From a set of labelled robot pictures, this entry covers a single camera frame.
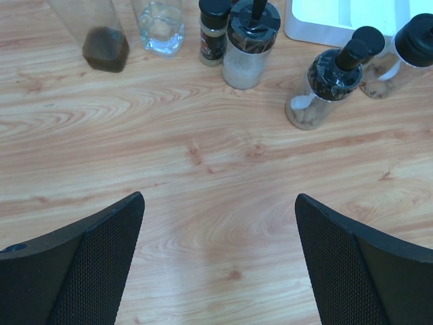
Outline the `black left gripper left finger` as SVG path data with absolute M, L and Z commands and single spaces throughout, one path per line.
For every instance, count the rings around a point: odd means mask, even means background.
M 1 323 L 114 324 L 144 210 L 134 192 L 1 250 Z

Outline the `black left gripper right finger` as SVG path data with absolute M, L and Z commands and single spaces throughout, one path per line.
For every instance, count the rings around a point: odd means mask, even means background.
M 306 194 L 297 196 L 294 208 L 322 324 L 432 323 L 432 249 Z

